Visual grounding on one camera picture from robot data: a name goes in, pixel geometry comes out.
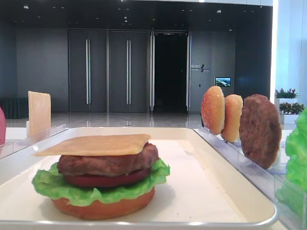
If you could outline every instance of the wall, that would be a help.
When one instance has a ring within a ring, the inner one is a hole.
[[[235,94],[270,98],[272,11],[236,31]]]
[[[0,98],[16,97],[15,28],[0,21]]]
[[[17,29],[17,94],[45,92],[53,112],[68,111],[67,29]]]
[[[279,0],[276,89],[296,89],[307,105],[307,2]]]
[[[216,77],[230,77],[232,87],[223,88],[223,93],[234,93],[235,45],[235,33],[191,32],[190,112],[200,112],[202,97]],[[193,65],[204,65],[209,71],[193,69]]]

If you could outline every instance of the beef patty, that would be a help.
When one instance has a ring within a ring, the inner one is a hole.
[[[149,168],[158,159],[157,147],[146,143],[143,150],[137,155],[103,157],[62,155],[58,162],[58,170],[59,173],[66,176],[120,176]]]
[[[265,169],[275,162],[282,129],[279,111],[267,97],[254,94],[244,100],[239,133],[246,157]]]

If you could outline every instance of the white planter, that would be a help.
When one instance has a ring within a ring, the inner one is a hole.
[[[274,104],[276,105],[278,111],[279,110],[279,105],[282,103],[289,103],[289,104],[293,104],[297,102],[297,98],[275,98],[275,102]]]
[[[281,114],[280,123],[281,124],[295,124],[296,119],[299,115],[297,114]]]

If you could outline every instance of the clear acrylic holder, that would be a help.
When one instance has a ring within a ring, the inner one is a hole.
[[[39,133],[37,135],[34,135],[32,137],[19,140],[19,141],[14,141],[14,142],[7,142],[4,145],[0,146],[0,160],[10,156],[11,154],[18,152],[24,148],[27,148],[29,146],[32,146],[42,140],[45,140],[53,135],[56,135],[60,132],[63,132],[66,130],[66,124],[63,124],[61,126],[53,126],[46,131]]]
[[[246,177],[278,207],[280,221],[291,230],[307,230],[307,194],[278,173],[265,170],[239,152],[240,144],[226,143],[206,128],[202,136],[221,156]]]

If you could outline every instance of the red object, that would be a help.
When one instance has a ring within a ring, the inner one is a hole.
[[[68,215],[86,220],[102,220],[137,212],[146,207],[153,196],[154,188],[149,193],[145,193],[136,199],[122,199],[110,204],[104,204],[96,200],[89,206],[73,206],[68,199],[63,197],[52,201],[61,212]]]
[[[128,175],[123,176],[64,176],[64,179],[73,185],[80,187],[115,187],[126,184],[133,184],[150,174],[151,168],[136,170]]]
[[[0,108],[0,145],[5,143],[5,134],[6,134],[6,121],[5,116]]]

